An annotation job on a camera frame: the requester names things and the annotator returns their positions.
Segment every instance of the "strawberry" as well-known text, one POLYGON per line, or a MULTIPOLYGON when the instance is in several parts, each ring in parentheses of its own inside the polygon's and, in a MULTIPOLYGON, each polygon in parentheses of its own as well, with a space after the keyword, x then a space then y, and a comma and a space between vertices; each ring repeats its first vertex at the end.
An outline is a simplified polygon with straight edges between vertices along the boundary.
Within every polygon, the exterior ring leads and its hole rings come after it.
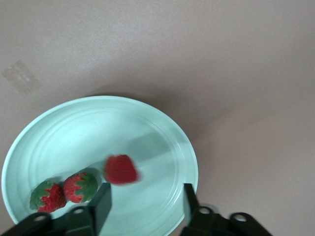
POLYGON ((98 188, 96 178, 89 173, 70 176, 63 183, 65 196, 74 203, 91 200, 98 188))
POLYGON ((65 195, 60 185, 43 181, 31 193, 30 208, 37 212, 53 212, 66 204, 65 195))
POLYGON ((106 160, 103 174, 112 184, 133 183, 139 179, 139 173, 127 155, 110 156, 106 160))

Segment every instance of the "strawberry leaves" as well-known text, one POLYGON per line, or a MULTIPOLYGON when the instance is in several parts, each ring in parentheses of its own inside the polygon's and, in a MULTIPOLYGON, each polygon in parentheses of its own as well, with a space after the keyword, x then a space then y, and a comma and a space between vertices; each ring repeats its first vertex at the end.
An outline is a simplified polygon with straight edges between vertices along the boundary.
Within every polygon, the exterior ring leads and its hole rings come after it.
POLYGON ((98 184, 95 177, 89 173, 80 174, 82 180, 77 181, 76 185, 80 186, 80 189, 75 190, 75 195, 82 195, 81 202, 86 202, 94 196, 97 191, 98 184))
POLYGON ((53 185, 54 183, 51 181, 43 181, 36 189, 34 189, 34 191, 31 193, 30 200, 30 208, 32 210, 38 210, 40 207, 45 206, 45 203, 41 198, 44 196, 49 196, 50 193, 47 190, 50 190, 53 185))

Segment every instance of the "tape mark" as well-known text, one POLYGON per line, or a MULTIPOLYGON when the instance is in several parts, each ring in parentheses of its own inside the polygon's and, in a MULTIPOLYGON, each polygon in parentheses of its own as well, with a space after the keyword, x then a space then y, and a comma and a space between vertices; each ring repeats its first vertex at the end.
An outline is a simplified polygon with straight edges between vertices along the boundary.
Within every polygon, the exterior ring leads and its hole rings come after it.
POLYGON ((22 96, 27 96, 42 86, 21 60, 3 70, 2 75, 22 96))

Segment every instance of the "plate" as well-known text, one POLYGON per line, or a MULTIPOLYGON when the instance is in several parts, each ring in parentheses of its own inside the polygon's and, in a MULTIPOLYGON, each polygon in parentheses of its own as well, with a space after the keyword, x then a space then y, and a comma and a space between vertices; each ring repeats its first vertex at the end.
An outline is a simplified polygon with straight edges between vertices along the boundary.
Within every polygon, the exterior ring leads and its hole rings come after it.
MULTIPOLYGON (((33 213, 29 198, 42 181, 64 181, 87 166, 101 170, 112 154, 129 155, 141 179, 112 185, 113 206, 100 235, 169 235, 184 217, 183 184, 197 188, 195 153, 183 130, 166 114, 117 96, 63 103, 19 134, 5 159, 1 181, 12 220, 18 223, 33 213)), ((72 205, 68 202, 53 212, 53 218, 72 205)))

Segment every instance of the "red strawberry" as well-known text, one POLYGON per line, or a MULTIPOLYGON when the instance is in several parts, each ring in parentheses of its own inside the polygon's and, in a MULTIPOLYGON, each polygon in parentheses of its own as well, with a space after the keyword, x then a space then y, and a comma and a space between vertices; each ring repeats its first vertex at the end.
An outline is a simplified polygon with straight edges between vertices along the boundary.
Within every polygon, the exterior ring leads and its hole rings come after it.
POLYGON ((133 183, 139 179, 139 173, 129 156, 110 156, 104 166, 104 178, 112 184, 133 183))
POLYGON ((97 180, 89 173, 79 173, 70 176, 63 183, 65 196, 74 203, 83 203, 91 200, 97 188, 97 180))
POLYGON ((44 181, 31 193, 30 208, 37 212, 53 212, 66 204, 60 185, 44 181))

